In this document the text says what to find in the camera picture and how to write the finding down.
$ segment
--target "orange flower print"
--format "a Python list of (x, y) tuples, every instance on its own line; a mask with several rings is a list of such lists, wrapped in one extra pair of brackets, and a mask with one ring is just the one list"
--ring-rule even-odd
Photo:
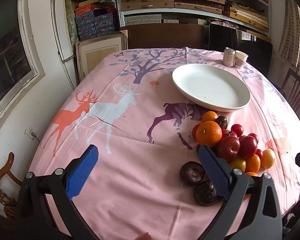
[(157, 80), (152, 80), (151, 82), (150, 82), (150, 85), (153, 87), (153, 86), (159, 86), (160, 85), (160, 83), (159, 83), (159, 81), (157, 81)]

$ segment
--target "paper cup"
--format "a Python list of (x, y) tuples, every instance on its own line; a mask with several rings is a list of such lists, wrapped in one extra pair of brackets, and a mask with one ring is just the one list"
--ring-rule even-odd
[(235, 51), (234, 67), (235, 68), (242, 68), (243, 65), (246, 63), (248, 57), (249, 57), (248, 54), (245, 54), (242, 51), (236, 50)]

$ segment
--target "plate rim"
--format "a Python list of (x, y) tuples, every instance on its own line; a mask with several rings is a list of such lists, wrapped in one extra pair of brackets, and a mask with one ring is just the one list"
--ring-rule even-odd
[(175, 70), (172, 72), (172, 82), (174, 83), (174, 85), (178, 88), (178, 90), (181, 92), (183, 92), (182, 94), (185, 96), (185, 94), (187, 95), (187, 96), (189, 96), (190, 98), (188, 98), (188, 99), (190, 99), (190, 100), (192, 100), (192, 98), (194, 98), (195, 100), (197, 100), (197, 101), (200, 101), (200, 102), (203, 102), (204, 104), (206, 104), (206, 105), (209, 105), (209, 106), (213, 106), (213, 107), (217, 107), (217, 108), (220, 108), (220, 109), (225, 109), (225, 110), (233, 110), (233, 111), (236, 111), (236, 110), (240, 110), (240, 109), (243, 109), (243, 108), (245, 108), (249, 103), (250, 103), (250, 101), (251, 101), (251, 92), (250, 92), (250, 90), (249, 90), (249, 88), (247, 87), (247, 85), (243, 82), (243, 80), (241, 80), (240, 78), (238, 78), (236, 75), (234, 75), (234, 74), (232, 74), (231, 72), (229, 72), (229, 71), (226, 71), (227, 73), (229, 73), (229, 74), (231, 74), (231, 75), (233, 75), (233, 76), (235, 76), (246, 88), (247, 88), (247, 90), (248, 90), (248, 92), (249, 92), (249, 100), (248, 100), (248, 102), (245, 104), (245, 105), (243, 105), (243, 106), (238, 106), (238, 107), (223, 107), (223, 106), (217, 106), (217, 105), (212, 105), (212, 104), (210, 104), (210, 103), (207, 103), (206, 101), (203, 101), (203, 100), (201, 100), (201, 99), (198, 99), (198, 98), (196, 98), (196, 97), (194, 97), (194, 96), (192, 96), (192, 95), (190, 95), (190, 94), (188, 94), (187, 92), (185, 92), (183, 89), (181, 89), (177, 84), (176, 84), (176, 82), (175, 82), (175, 80), (174, 80), (174, 78), (173, 78), (173, 74), (174, 74), (174, 72), (178, 69), (178, 68), (180, 68), (180, 67), (184, 67), (184, 66), (186, 66), (186, 65), (202, 65), (202, 66), (210, 66), (210, 67), (215, 67), (215, 68), (218, 68), (219, 70), (222, 70), (222, 71), (226, 71), (225, 69), (222, 69), (222, 68), (219, 68), (219, 67), (217, 67), (217, 66), (212, 66), (212, 65), (209, 65), (209, 64), (201, 64), (201, 63), (189, 63), (189, 64), (183, 64), (183, 65), (181, 65), (181, 66), (179, 66), (179, 67), (177, 67), (177, 68), (175, 68)]

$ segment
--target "picture frame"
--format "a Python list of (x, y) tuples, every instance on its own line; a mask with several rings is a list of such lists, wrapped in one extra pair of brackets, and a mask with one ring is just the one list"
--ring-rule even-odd
[(110, 53), (128, 49), (128, 31), (118, 31), (75, 44), (81, 82)]

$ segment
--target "deer print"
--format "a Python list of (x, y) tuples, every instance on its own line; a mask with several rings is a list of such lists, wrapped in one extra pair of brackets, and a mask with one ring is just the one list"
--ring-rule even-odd
[(187, 103), (175, 103), (175, 104), (165, 103), (163, 107), (166, 107), (164, 115), (156, 117), (153, 121), (152, 126), (149, 128), (147, 132), (149, 143), (154, 143), (152, 140), (151, 133), (153, 128), (158, 123), (160, 123), (161, 121), (174, 119), (175, 122), (173, 124), (173, 127), (177, 131), (177, 135), (179, 136), (182, 144), (185, 145), (189, 150), (192, 150), (192, 147), (186, 142), (186, 140), (182, 137), (181, 133), (179, 132), (181, 121), (182, 119), (185, 119), (188, 116), (191, 117), (190, 118), (191, 120), (200, 121), (202, 115), (207, 111), (207, 109), (196, 104), (187, 104)]
[(88, 113), (89, 109), (90, 109), (90, 103), (94, 104), (97, 102), (97, 96), (96, 94), (93, 94), (93, 90), (90, 92), (85, 93), (82, 96), (82, 99), (78, 98), (78, 95), (81, 93), (81, 91), (79, 91), (78, 93), (76, 93), (75, 95), (75, 100), (77, 100), (79, 102), (79, 106), (75, 111), (69, 111), (69, 110), (60, 110), (57, 115), (55, 116), (55, 118), (52, 120), (52, 123), (57, 124), (58, 126), (55, 128), (55, 130), (50, 134), (48, 140), (46, 141), (46, 143), (44, 144), (43, 148), (46, 147), (47, 142), (49, 141), (49, 139), (56, 133), (58, 132), (58, 136), (57, 136), (57, 140), (56, 140), (56, 145), (53, 149), (53, 157), (56, 156), (56, 149), (57, 149), (57, 145), (58, 142), (61, 138), (61, 134), (63, 132), (63, 130), (71, 125), (74, 121), (76, 121), (77, 119), (79, 119), (82, 115), (82, 113)]
[[(101, 121), (101, 124), (93, 131), (90, 137), (86, 140), (87, 144), (90, 144), (90, 140), (95, 135), (96, 132), (100, 131), (102, 127), (106, 126), (107, 128), (106, 151), (108, 154), (111, 154), (110, 147), (109, 147), (109, 140), (111, 135), (111, 128), (114, 126), (112, 125), (114, 120), (117, 120), (127, 110), (128, 104), (136, 105), (137, 102), (134, 96), (138, 96), (142, 94), (137, 90), (136, 87), (132, 89), (131, 84), (123, 86), (121, 92), (119, 92), (116, 89), (116, 86), (117, 84), (114, 84), (112, 88), (114, 92), (116, 92), (122, 97), (119, 103), (114, 104), (114, 103), (97, 102), (91, 107), (89, 113), (87, 113), (82, 119), (84, 120), (90, 116), (90, 117), (98, 118)], [(76, 135), (76, 139), (78, 139), (79, 137), (76, 130), (77, 130), (77, 126), (75, 127), (75, 135)]]

